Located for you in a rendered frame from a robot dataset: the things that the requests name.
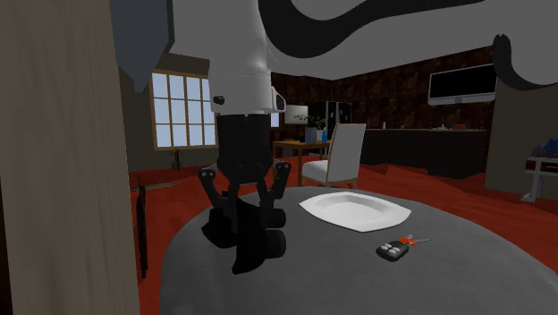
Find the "white plate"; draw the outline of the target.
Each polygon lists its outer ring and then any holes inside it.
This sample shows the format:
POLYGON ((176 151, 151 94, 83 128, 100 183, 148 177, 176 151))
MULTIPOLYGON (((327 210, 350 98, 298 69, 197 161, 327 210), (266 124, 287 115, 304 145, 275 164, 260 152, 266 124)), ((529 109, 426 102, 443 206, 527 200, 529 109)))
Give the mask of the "white plate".
POLYGON ((403 223, 410 209, 388 200, 354 192, 332 192, 300 203, 310 215, 335 226, 367 233, 403 223))

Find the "white wall picture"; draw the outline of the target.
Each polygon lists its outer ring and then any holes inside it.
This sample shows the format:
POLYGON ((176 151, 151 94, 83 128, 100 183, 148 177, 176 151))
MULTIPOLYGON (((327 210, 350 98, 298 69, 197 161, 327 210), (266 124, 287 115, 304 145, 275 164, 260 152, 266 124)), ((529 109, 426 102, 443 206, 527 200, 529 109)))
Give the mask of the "white wall picture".
POLYGON ((285 124, 307 124, 308 107, 300 105, 287 105, 284 112, 285 124))

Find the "white chair with wooden frame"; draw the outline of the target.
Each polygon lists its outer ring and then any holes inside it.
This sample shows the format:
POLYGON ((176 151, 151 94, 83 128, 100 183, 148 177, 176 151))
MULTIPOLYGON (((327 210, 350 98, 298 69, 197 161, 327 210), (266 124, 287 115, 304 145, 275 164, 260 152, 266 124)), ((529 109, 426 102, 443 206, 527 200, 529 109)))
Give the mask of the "white chair with wooden frame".
POLYGON ((348 184, 356 189, 365 130, 363 123, 338 123, 327 160, 304 163, 301 166, 301 183, 310 180, 326 187, 348 184))

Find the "black refrigerator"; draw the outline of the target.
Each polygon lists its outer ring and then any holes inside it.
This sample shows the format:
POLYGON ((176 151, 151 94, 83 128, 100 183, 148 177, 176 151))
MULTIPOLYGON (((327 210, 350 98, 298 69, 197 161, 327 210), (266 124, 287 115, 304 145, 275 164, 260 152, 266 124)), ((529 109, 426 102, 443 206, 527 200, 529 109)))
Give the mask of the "black refrigerator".
POLYGON ((327 139, 331 140, 334 127, 338 123, 351 123, 351 103, 325 101, 309 103, 308 127, 317 127, 327 132, 327 139))

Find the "beige wooden panel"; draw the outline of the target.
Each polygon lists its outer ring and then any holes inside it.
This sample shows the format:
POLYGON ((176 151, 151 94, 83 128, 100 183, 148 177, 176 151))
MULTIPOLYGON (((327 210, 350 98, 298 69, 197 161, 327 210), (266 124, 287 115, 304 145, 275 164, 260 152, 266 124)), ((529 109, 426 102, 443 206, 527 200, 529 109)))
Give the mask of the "beige wooden panel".
POLYGON ((14 315, 140 315, 108 0, 0 0, 14 315))

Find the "white side table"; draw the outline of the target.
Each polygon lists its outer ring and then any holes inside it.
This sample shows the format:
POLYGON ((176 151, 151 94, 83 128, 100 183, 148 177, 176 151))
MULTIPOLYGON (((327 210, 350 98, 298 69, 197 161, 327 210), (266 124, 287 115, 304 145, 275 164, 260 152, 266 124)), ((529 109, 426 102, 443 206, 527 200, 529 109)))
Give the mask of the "white side table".
POLYGON ((532 174, 533 179, 530 191, 521 200, 535 202, 540 196, 544 177, 558 177, 558 139, 550 139, 546 144, 534 147, 532 154, 526 159, 525 172, 532 174))

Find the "black key fob with key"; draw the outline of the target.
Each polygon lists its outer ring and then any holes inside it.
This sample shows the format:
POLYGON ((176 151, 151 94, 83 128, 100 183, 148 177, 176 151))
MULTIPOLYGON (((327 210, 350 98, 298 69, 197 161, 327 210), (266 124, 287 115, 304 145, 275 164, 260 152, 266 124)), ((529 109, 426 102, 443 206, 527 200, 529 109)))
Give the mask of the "black key fob with key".
POLYGON ((408 234, 406 237, 381 244, 376 248, 376 254, 382 259, 395 262, 403 257, 410 250, 411 246, 428 241, 429 238, 414 239, 412 234, 408 234))

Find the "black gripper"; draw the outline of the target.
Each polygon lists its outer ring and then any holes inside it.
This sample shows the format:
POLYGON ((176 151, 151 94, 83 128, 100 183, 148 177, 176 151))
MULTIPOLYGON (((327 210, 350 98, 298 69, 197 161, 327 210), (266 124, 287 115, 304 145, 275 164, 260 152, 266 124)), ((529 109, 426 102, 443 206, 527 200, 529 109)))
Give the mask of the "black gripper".
POLYGON ((274 206, 281 199, 292 170, 290 163, 274 163, 275 178, 268 190, 264 179, 273 164, 269 132, 271 119, 265 114, 219 115, 216 118, 219 141, 218 169, 234 183, 258 181, 258 206, 237 199, 234 193, 219 194, 214 186, 216 166, 199 169, 199 180, 213 208, 203 235, 220 249, 236 246, 233 274, 259 268, 265 260, 280 258, 286 251, 282 228, 286 224, 283 209, 274 206))

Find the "black wall television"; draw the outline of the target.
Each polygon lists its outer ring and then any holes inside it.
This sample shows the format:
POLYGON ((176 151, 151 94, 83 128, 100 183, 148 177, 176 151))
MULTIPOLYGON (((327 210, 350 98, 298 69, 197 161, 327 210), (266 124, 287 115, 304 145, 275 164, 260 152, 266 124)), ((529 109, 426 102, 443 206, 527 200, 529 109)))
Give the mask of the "black wall television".
POLYGON ((493 64, 483 64, 429 77, 427 103, 430 106, 491 102, 495 100, 497 75, 493 64))

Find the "dark kitchen counter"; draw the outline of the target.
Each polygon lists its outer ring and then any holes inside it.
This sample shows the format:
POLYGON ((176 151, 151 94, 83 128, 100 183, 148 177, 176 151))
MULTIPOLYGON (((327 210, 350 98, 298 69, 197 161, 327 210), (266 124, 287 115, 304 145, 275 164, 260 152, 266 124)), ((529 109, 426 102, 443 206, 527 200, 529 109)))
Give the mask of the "dark kitchen counter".
POLYGON ((485 130, 367 129, 360 162, 463 179, 482 171, 486 138, 485 130))

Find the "window with wooden frame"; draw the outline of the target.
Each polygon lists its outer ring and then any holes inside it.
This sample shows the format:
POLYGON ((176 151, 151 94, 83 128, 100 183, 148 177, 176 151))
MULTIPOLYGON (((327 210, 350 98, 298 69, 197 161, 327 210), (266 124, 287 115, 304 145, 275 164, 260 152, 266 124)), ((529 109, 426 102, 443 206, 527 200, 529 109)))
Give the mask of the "window with wooden frame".
POLYGON ((149 80, 154 149, 218 146, 206 75, 154 70, 149 80))

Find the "wooden table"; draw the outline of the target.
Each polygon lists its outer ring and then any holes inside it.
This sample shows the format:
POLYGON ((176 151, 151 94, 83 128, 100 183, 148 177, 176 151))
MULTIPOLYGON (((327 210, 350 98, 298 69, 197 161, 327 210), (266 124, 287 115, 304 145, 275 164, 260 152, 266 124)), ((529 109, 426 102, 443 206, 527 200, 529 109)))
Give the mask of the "wooden table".
POLYGON ((303 176, 302 176, 302 153, 304 150, 308 149, 319 149, 319 158, 322 159, 323 157, 323 150, 328 149, 331 141, 317 141, 316 143, 307 143, 307 142, 300 142, 299 140, 278 140, 274 141, 272 145, 272 154, 273 158, 277 159, 277 150, 281 149, 293 149, 298 152, 298 165, 297 165, 297 176, 298 176, 298 185, 303 185, 303 176))

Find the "black slim upright object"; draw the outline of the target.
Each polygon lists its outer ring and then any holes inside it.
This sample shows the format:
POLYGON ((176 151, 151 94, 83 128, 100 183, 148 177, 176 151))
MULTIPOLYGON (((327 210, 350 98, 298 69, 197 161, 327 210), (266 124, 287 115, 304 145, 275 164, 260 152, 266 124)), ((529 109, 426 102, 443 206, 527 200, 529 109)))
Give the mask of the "black slim upright object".
POLYGON ((139 245, 139 265, 141 272, 141 279, 144 279, 148 270, 148 247, 147 247, 147 228, 145 217, 146 206, 146 187, 141 184, 140 178, 138 193, 139 196, 136 202, 136 218, 138 228, 138 245, 139 245))

